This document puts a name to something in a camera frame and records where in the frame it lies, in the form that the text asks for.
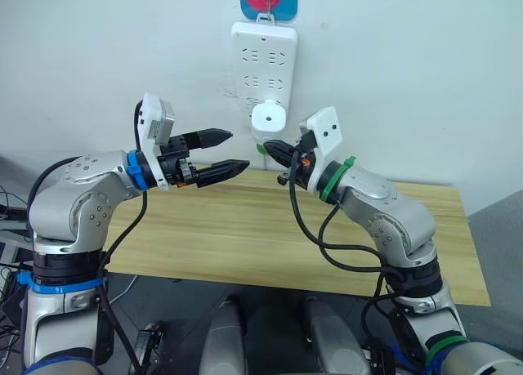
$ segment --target wall-mounted power strip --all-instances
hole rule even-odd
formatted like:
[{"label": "wall-mounted power strip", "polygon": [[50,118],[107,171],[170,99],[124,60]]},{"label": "wall-mounted power strip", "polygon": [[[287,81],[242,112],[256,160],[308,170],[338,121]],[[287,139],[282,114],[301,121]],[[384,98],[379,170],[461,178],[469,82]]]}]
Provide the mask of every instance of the wall-mounted power strip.
[{"label": "wall-mounted power strip", "polygon": [[274,100],[288,113],[297,33],[292,28],[237,22],[232,27],[236,89],[244,120],[253,108]]}]

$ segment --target white plug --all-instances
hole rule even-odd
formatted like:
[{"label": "white plug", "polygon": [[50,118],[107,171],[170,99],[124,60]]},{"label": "white plug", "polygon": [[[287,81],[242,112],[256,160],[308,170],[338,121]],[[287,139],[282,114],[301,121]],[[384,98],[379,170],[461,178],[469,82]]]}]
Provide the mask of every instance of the white plug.
[{"label": "white plug", "polygon": [[279,139],[286,123],[287,113],[284,107],[274,100],[265,100],[253,109],[252,132],[259,145],[268,140]]}]

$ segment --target black joint band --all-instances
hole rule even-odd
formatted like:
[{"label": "black joint band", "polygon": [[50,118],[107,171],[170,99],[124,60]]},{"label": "black joint band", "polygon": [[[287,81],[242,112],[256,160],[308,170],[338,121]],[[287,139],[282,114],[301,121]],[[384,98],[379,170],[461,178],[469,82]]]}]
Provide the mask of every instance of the black joint band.
[{"label": "black joint band", "polygon": [[403,276],[401,281],[395,275],[386,275],[386,280],[396,292],[406,297],[429,297],[441,290],[440,264],[437,258],[426,265],[411,268],[396,268]]},{"label": "black joint band", "polygon": [[442,332],[440,334],[436,334],[435,336],[430,337],[425,343],[425,346],[428,350],[430,350],[438,342],[445,340],[447,337],[455,336],[462,336],[462,334],[457,330],[448,330],[446,332]]},{"label": "black joint band", "polygon": [[34,253],[33,280],[40,285],[70,285],[98,277],[101,250],[79,254]]},{"label": "black joint band", "polygon": [[156,179],[154,179],[153,172],[150,170],[149,163],[147,163],[147,159],[143,152],[136,152],[136,160],[138,160],[147,187],[150,189],[156,187]]}]

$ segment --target green ring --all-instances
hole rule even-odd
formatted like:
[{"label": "green ring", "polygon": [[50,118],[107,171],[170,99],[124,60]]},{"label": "green ring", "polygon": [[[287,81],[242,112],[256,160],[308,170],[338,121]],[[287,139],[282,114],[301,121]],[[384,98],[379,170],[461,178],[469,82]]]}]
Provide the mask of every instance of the green ring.
[{"label": "green ring", "polygon": [[256,150],[259,154],[268,154],[267,149],[262,144],[256,144]]},{"label": "green ring", "polygon": [[324,190],[321,193],[320,199],[324,202],[327,202],[327,199],[329,198],[330,193],[333,191],[334,187],[338,184],[340,179],[342,179],[342,176],[347,172],[347,170],[354,165],[354,160],[356,160],[355,156],[351,156],[345,162],[343,165],[337,169],[337,171],[334,173],[333,177],[330,178],[329,183],[325,186]]},{"label": "green ring", "polygon": [[427,353],[427,358],[425,359],[425,367],[428,368],[428,366],[433,361],[434,356],[436,356],[439,351],[441,351],[449,345],[455,344],[456,342],[470,342],[470,340],[464,336],[451,336],[437,342]]}]

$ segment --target black cable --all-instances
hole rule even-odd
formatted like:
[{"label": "black cable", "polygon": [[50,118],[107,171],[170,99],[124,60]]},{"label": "black cable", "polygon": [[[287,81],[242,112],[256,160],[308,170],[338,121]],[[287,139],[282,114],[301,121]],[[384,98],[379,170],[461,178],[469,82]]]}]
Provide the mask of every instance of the black cable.
[{"label": "black cable", "polygon": [[363,329],[363,332],[365,333],[365,336],[369,339],[369,343],[371,345],[377,346],[379,349],[385,349],[387,348],[387,344],[383,342],[381,338],[375,337],[369,329],[369,326],[367,325],[367,313],[369,312],[370,307],[375,306],[379,301],[393,299],[394,297],[399,297],[403,293],[402,292],[394,292],[389,293],[387,295],[382,295],[378,297],[370,297],[365,305],[363,306],[363,309],[361,310],[361,328]]},{"label": "black cable", "polygon": [[[140,116],[140,109],[141,109],[142,101],[138,102],[136,105],[136,108],[134,110],[134,137],[136,142],[136,150],[140,151],[140,138],[138,136],[138,118]],[[141,209],[138,213],[138,216],[134,219],[134,221],[129,225],[124,232],[120,234],[118,238],[111,244],[109,247],[109,250],[105,253],[104,257],[101,260],[100,266],[98,267],[98,275],[100,277],[105,276],[105,266],[110,262],[111,255],[117,250],[118,246],[121,244],[121,242],[127,237],[127,235],[138,225],[138,223],[141,221],[143,216],[145,215],[145,212],[147,211],[147,191],[144,191],[142,193],[142,202],[141,202]],[[100,295],[100,302],[102,309],[107,314],[109,321],[113,325],[114,330],[118,334],[118,337],[120,338],[120,341],[123,344],[123,348],[125,349],[127,356],[129,356],[129,359],[131,360],[131,365],[134,367],[136,374],[141,375],[144,373],[144,369],[140,366],[140,363],[138,362],[138,359],[136,358],[136,354],[134,352],[134,348],[131,345],[131,342],[127,338],[127,335],[123,331],[122,325],[118,321],[118,318],[114,314],[111,305],[109,303],[109,299],[107,297],[107,292],[104,289],[103,285],[99,285],[98,288],[98,294]]]},{"label": "black cable", "polygon": [[7,278],[5,278],[2,274],[4,270],[9,270],[9,268],[7,266],[4,266],[2,269],[0,269],[0,279],[3,279],[5,282],[7,282]]},{"label": "black cable", "polygon": [[6,195],[6,208],[9,208],[9,197],[7,196],[7,191],[2,185],[0,185],[0,189],[2,189],[2,192]]},{"label": "black cable", "polygon": [[29,229],[29,236],[31,238],[33,238],[33,227],[31,227],[31,222],[29,221],[29,210],[31,209],[31,205],[33,204],[34,198],[36,197],[36,193],[38,192],[40,185],[42,185],[45,178],[48,177],[51,172],[61,167],[62,165],[66,165],[73,162],[78,157],[79,156],[65,158],[61,161],[52,164],[50,167],[47,167],[46,170],[40,174],[36,181],[34,181],[33,187],[31,187],[31,191],[29,192],[29,196],[27,197],[27,227]]},{"label": "black cable", "polygon": [[[370,307],[376,306],[378,310],[381,310],[379,308],[378,303],[383,300],[392,299],[394,297],[401,296],[403,294],[403,291],[398,291],[394,293],[390,293],[387,295],[379,296],[379,293],[382,290],[382,283],[385,278],[385,275],[395,275],[400,278],[400,280],[405,281],[405,277],[395,268],[390,266],[385,266],[385,260],[378,251],[374,250],[373,248],[369,248],[367,246],[360,246],[360,245],[335,245],[335,244],[327,244],[323,241],[324,232],[327,228],[327,225],[329,225],[329,222],[333,219],[333,217],[336,215],[336,213],[339,211],[341,205],[339,202],[337,202],[334,205],[333,210],[327,215],[324,222],[322,223],[320,227],[320,232],[318,233],[318,238],[316,238],[307,228],[305,223],[303,222],[302,216],[299,211],[299,207],[297,205],[297,198],[296,198],[296,168],[297,168],[297,161],[299,158],[299,152],[295,151],[293,153],[293,158],[291,160],[291,167],[290,167],[290,175],[289,175],[289,194],[291,199],[291,205],[293,207],[294,217],[296,218],[296,222],[300,226],[300,229],[305,234],[305,236],[312,241],[313,243],[316,243],[320,247],[321,254],[324,256],[324,258],[331,263],[332,265],[339,267],[343,270],[349,270],[354,272],[364,272],[364,273],[380,273],[378,277],[378,282],[376,286],[376,290],[374,292],[374,297],[371,297],[367,300],[367,302],[364,305],[364,308],[361,311],[361,327],[364,330],[365,335],[369,339],[369,343],[373,346],[376,346],[381,349],[386,349],[387,345],[381,340],[381,338],[375,337],[369,329],[369,326],[367,325],[367,313],[369,312]],[[361,250],[370,252],[378,259],[380,260],[381,266],[350,266],[346,265],[344,263],[341,263],[340,261],[335,260],[332,258],[329,253],[327,252],[327,249],[354,249],[354,250]]]},{"label": "black cable", "polygon": [[378,276],[378,281],[376,282],[376,289],[374,290],[373,297],[378,297],[380,295],[380,293],[382,292],[384,279],[385,279],[385,275],[383,273],[380,273]]},{"label": "black cable", "polygon": [[376,308],[376,310],[378,310],[378,312],[383,316],[383,318],[389,319],[388,313],[385,312],[385,310],[382,307],[380,307],[377,302],[374,303],[374,308]]},{"label": "black cable", "polygon": [[5,194],[6,195],[7,207],[8,208],[9,208],[9,197],[7,197],[8,195],[10,195],[11,197],[15,197],[20,202],[22,202],[25,206],[27,206],[27,202],[25,200],[23,200],[21,197],[19,197],[18,195],[16,195],[15,193],[12,193],[11,191],[5,191],[5,189],[1,185],[0,185],[0,188],[2,188],[2,191],[0,191],[0,194]]},{"label": "black cable", "polygon": [[138,136],[138,118],[140,117],[140,109],[143,102],[143,100],[138,101],[134,109],[134,141],[136,143],[136,150],[138,151],[141,151],[140,137]]},{"label": "black cable", "polygon": [[343,269],[343,270],[354,271],[357,273],[386,273],[386,274],[391,274],[391,275],[395,274],[395,275],[399,275],[400,278],[403,278],[403,275],[399,271],[397,271],[396,269],[394,269],[390,266],[351,266],[351,265],[347,265],[345,263],[341,263],[340,261],[337,261],[336,259],[334,259],[330,256],[330,254],[325,249],[325,246],[323,245],[324,232],[325,232],[325,229],[327,228],[327,225],[336,215],[338,210],[340,210],[340,203],[336,203],[336,205],[334,205],[333,210],[329,213],[327,218],[325,218],[324,222],[322,223],[322,225],[320,227],[320,232],[318,233],[318,241],[320,242],[321,255],[323,255],[324,258],[331,265],[339,267],[340,269]]},{"label": "black cable", "polygon": [[18,269],[18,270],[32,270],[33,268],[29,265],[10,265],[8,263],[2,263],[0,262],[0,266],[5,266],[5,267],[12,267],[13,269]]},{"label": "black cable", "polygon": [[9,349],[0,349],[0,350],[9,350],[11,353],[16,353],[17,355],[20,355],[20,351],[17,349],[9,348]]},{"label": "black cable", "polygon": [[383,255],[376,251],[374,248],[368,246],[362,246],[358,244],[329,244],[321,243],[306,227],[305,222],[303,222],[302,215],[300,213],[300,208],[297,205],[296,198],[296,169],[297,169],[297,160],[299,158],[299,152],[295,151],[293,154],[293,159],[291,160],[291,169],[288,180],[288,192],[291,199],[291,206],[293,207],[294,217],[303,234],[314,244],[318,246],[323,246],[329,250],[357,250],[370,252],[374,256],[378,257],[381,263],[384,262]]},{"label": "black cable", "polygon": [[19,333],[11,333],[11,334],[7,334],[7,336],[10,336],[10,337],[14,336],[15,338],[13,338],[13,341],[10,344],[5,345],[5,346],[0,346],[0,350],[10,350],[20,339]]}]

